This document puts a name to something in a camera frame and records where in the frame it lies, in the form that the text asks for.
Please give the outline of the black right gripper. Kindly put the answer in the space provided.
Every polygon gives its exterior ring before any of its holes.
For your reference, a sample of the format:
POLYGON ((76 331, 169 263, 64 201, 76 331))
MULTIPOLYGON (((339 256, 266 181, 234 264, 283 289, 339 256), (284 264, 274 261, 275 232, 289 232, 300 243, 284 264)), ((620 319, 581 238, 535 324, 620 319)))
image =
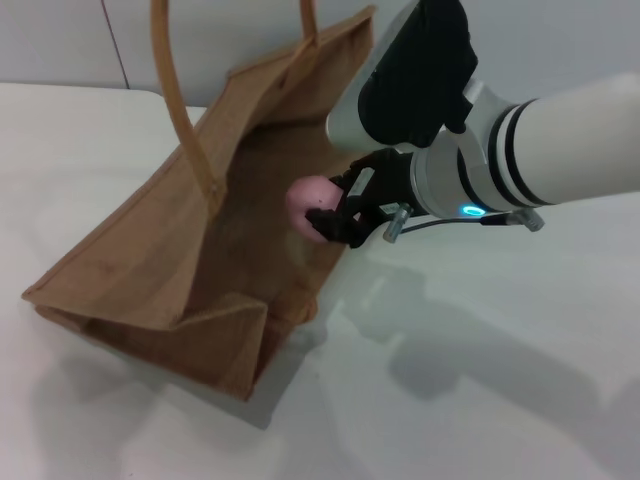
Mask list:
POLYGON ((406 204, 411 216, 424 216, 411 183, 412 155, 383 149, 353 162, 349 168, 329 178, 344 191, 342 216, 334 210, 311 209, 305 214, 315 231, 324 239, 352 249, 361 247, 373 232, 366 222, 391 220, 399 205, 406 204))

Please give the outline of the pink toy peach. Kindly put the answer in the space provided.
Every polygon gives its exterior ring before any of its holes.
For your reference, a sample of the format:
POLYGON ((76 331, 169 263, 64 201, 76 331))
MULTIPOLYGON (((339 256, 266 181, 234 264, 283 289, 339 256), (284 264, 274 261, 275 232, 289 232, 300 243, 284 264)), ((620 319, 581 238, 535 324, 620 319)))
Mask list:
POLYGON ((323 176, 307 176, 296 180, 286 193, 286 208, 292 226, 305 238, 318 243, 326 242, 306 218, 313 209, 335 210, 343 190, 323 176))

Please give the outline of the brown woven jute handbag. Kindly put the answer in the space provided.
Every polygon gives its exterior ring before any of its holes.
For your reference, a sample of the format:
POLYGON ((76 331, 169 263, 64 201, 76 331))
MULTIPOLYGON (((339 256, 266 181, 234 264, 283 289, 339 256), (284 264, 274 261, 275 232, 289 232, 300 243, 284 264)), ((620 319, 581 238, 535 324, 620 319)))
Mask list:
POLYGON ((151 0, 156 71, 179 144, 127 201, 24 292, 46 319, 241 400, 249 398, 343 253, 302 237, 285 195, 298 178, 353 161, 325 120, 367 58, 374 8, 232 73, 192 122, 151 0))

